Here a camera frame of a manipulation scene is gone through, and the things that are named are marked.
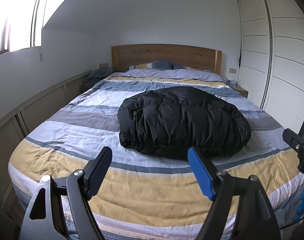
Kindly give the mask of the blue gloved right hand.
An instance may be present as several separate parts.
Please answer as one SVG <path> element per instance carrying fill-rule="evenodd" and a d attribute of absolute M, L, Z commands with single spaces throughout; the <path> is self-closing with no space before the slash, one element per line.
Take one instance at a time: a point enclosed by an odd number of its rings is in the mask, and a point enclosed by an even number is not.
<path fill-rule="evenodd" d="M 300 200 L 301 200 L 301 203 L 300 203 L 299 206 L 297 207 L 297 209 L 296 209 L 296 215 L 295 215 L 294 218 L 293 218 L 293 221 L 294 221 L 294 222 L 298 221 L 298 220 L 302 217 L 302 215 L 303 215 L 303 213 L 304 213 L 304 192 L 303 192 L 303 194 L 301 195 Z"/>

